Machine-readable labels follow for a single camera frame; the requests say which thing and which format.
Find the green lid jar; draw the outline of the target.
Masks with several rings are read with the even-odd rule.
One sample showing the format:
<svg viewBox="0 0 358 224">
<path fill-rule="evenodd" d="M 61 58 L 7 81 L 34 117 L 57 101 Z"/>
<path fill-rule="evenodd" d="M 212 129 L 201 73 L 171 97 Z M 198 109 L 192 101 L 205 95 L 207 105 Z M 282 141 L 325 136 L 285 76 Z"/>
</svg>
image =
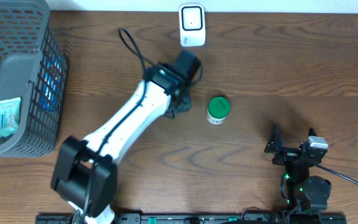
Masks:
<svg viewBox="0 0 358 224">
<path fill-rule="evenodd" d="M 206 114 L 207 120 L 211 124 L 222 124 L 226 120 L 230 109 L 230 102 L 226 98 L 216 96 L 209 102 Z"/>
</svg>

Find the blue oreo cookie pack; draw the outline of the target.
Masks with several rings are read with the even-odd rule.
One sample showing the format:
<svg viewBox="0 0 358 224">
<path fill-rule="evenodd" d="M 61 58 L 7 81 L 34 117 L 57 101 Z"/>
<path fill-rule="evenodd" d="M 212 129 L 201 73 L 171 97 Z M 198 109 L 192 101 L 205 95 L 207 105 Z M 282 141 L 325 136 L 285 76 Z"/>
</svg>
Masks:
<svg viewBox="0 0 358 224">
<path fill-rule="evenodd" d="M 48 59 L 47 57 L 47 70 L 43 76 L 42 84 L 42 94 L 40 98 L 40 107 L 45 109 L 48 112 L 55 112 L 56 109 L 59 109 L 60 103 L 58 98 L 60 97 L 60 87 L 62 85 L 62 79 L 59 72 L 62 71 L 60 67 L 60 57 L 52 57 Z"/>
</svg>

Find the light green wipes packet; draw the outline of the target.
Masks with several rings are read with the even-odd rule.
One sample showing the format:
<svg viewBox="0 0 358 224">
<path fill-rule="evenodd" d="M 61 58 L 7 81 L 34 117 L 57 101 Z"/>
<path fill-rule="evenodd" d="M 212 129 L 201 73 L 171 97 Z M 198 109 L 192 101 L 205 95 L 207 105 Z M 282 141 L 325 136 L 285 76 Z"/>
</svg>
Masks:
<svg viewBox="0 0 358 224">
<path fill-rule="evenodd" d="M 0 138 L 13 135 L 19 129 L 21 97 L 0 101 Z"/>
</svg>

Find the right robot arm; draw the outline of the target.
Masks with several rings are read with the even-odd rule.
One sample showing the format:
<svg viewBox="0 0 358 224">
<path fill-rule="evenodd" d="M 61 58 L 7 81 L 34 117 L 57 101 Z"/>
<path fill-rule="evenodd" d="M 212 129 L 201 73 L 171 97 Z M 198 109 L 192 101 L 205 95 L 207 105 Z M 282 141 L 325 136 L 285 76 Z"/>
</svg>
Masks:
<svg viewBox="0 0 358 224">
<path fill-rule="evenodd" d="M 275 124 L 264 152 L 273 154 L 273 164 L 285 167 L 281 193 L 287 199 L 288 207 L 279 213 L 281 221 L 321 223 L 321 214 L 328 207 L 332 185 L 320 176 L 311 175 L 310 167 L 321 163 L 328 152 L 325 138 L 317 136 L 310 128 L 305 142 L 298 147 L 286 147 Z"/>
</svg>

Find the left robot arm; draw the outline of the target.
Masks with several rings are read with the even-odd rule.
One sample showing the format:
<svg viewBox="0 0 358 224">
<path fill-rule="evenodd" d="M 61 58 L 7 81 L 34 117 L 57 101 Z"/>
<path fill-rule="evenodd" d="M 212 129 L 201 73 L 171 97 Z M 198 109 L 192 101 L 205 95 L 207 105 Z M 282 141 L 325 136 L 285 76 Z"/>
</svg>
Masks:
<svg viewBox="0 0 358 224">
<path fill-rule="evenodd" d="M 100 128 L 82 140 L 63 141 L 50 186 L 75 209 L 73 222 L 114 220 L 110 203 L 124 155 L 156 119 L 191 110 L 190 87 L 202 70 L 199 58 L 182 50 L 173 63 L 147 68 L 134 94 Z"/>
</svg>

